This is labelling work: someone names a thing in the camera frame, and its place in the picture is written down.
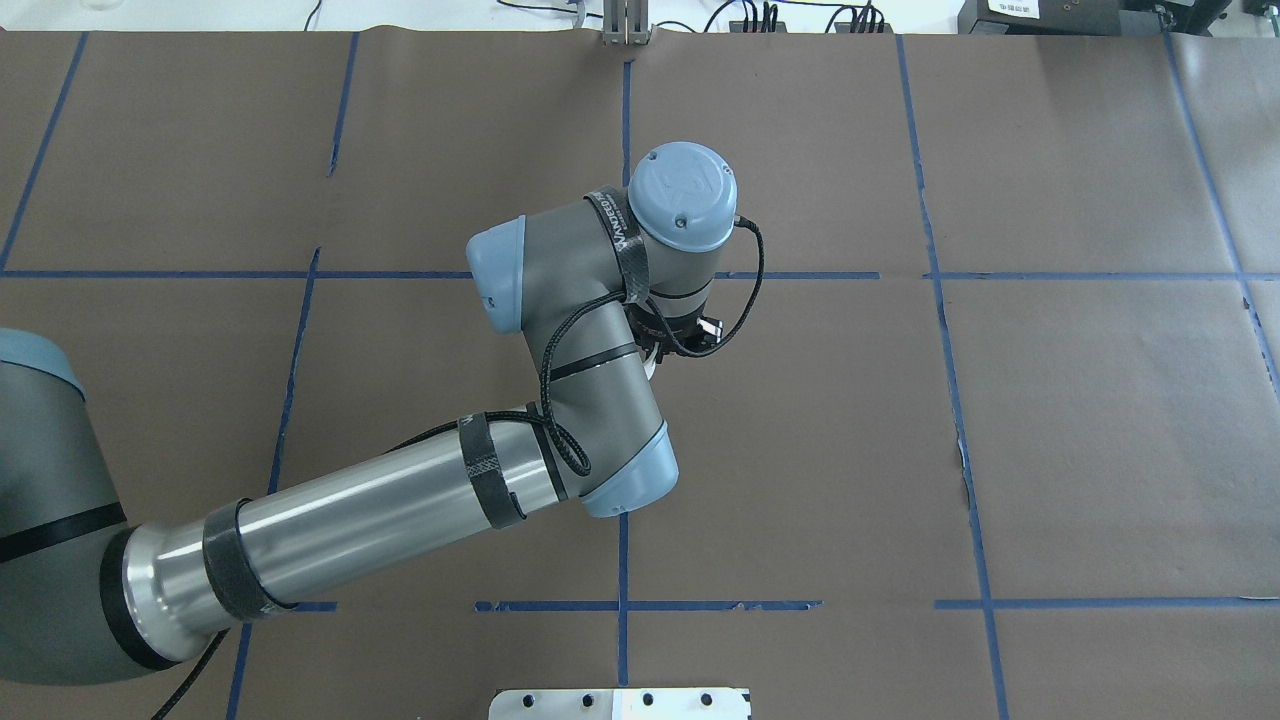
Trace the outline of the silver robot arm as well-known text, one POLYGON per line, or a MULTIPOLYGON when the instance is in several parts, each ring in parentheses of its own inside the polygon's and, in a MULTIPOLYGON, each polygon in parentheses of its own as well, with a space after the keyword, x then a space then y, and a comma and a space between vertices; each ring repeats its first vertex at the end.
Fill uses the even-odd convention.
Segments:
POLYGON ((535 401, 179 527, 128 523, 65 354, 4 329, 3 679, 160 673, 236 624, 554 503, 613 518, 662 498, 678 464, 649 373, 731 340, 705 304, 737 229, 754 224, 730 163, 680 141, 623 188, 475 234, 477 295, 495 332, 524 337, 535 401))

